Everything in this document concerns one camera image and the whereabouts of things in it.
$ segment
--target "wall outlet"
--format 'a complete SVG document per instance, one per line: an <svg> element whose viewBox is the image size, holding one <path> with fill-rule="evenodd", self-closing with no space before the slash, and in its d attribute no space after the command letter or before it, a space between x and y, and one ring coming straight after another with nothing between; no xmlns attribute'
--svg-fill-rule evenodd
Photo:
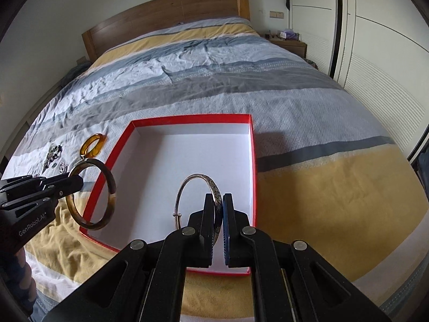
<svg viewBox="0 0 429 322"><path fill-rule="evenodd" d="M269 12L269 17L270 18L284 19L284 13L283 12L276 12L275 10L271 10Z"/></svg>

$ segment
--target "bracelet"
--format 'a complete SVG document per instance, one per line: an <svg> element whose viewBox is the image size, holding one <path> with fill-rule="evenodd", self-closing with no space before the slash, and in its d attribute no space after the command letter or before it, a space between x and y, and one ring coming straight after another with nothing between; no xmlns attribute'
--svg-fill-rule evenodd
<svg viewBox="0 0 429 322"><path fill-rule="evenodd" d="M195 178L201 178L203 179L207 185L210 188L210 191L212 192L212 196L213 196L213 201L214 201L214 236L213 236L213 246L217 241L217 238L219 237L219 233L220 233L220 227L222 226L222 220L224 217L224 213L223 213L223 205L222 205L222 197L220 195L219 189L217 187L217 185L215 184L215 182L207 175L204 174L192 174L190 176L188 176L184 182L182 183L182 185L180 186L179 192L177 192L177 197L176 197L176 204L174 207L174 214L173 217L175 218L175 226L176 226L176 230L179 230L182 228L182 223L181 223L181 216L182 214L179 213L179 200L180 200L180 196L182 195L182 191L185 187L185 185L192 179Z"/></svg>
<svg viewBox="0 0 429 322"><path fill-rule="evenodd" d="M107 166L100 160L97 160L95 158L87 158L85 160L79 161L76 164L76 166L73 167L73 169L69 173L69 177L79 174L85 168L88 168L91 166L98 167L98 169L106 177L107 189L109 191L109 198L107 200L107 207L106 207L106 210L104 211L103 217L96 223L87 222L79 214L75 205L73 194L66 196L66 203L67 203L67 208L69 209L70 214L72 215L76 223L78 223L80 226L88 230L99 230L105 227L109 223L110 219L112 219L114 207L116 205L116 183L114 181L112 172L110 172L109 168L107 168Z"/></svg>
<svg viewBox="0 0 429 322"><path fill-rule="evenodd" d="M97 144L90 150L89 146L95 142L96 140L98 140ZM97 133L94 134L93 136L90 136L85 143L83 143L80 151L79 151L79 155L81 157L81 159L85 159L85 158L94 158L96 157L99 153L101 148L103 147L104 143L106 141L106 136L104 134L101 133Z"/></svg>

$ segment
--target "person's arm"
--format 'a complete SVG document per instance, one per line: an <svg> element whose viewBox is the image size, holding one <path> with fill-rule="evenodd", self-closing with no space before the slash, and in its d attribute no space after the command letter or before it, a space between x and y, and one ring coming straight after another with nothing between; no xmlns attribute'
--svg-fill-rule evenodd
<svg viewBox="0 0 429 322"><path fill-rule="evenodd" d="M15 255L0 253L0 274L10 293L30 315L37 293L36 282L31 277L31 268L25 261L24 248Z"/></svg>

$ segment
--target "bed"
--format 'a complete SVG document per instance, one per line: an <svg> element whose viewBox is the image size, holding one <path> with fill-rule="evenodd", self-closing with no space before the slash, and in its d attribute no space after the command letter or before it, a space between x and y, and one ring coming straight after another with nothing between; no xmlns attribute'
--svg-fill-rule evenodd
<svg viewBox="0 0 429 322"><path fill-rule="evenodd" d="M250 113L257 227L307 241L389 316L413 294L429 257L428 201L381 124L331 78L261 38L248 0L153 0L85 32L91 68L40 113L3 175L42 174L47 151L73 165L92 134L105 161L131 120ZM81 174L83 213L97 171ZM64 200L25 247L46 312L113 251L79 232ZM182 321L253 321L249 276L188 273Z"/></svg>

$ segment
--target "wooden nightstand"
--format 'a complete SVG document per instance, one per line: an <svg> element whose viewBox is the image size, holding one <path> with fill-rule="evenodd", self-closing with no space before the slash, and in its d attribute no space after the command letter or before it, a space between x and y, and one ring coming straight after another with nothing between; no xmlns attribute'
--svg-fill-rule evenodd
<svg viewBox="0 0 429 322"><path fill-rule="evenodd" d="M278 47L284 48L289 52L295 53L301 58L305 58L307 56L307 44L297 40L282 40L277 36L270 37L270 42Z"/></svg>

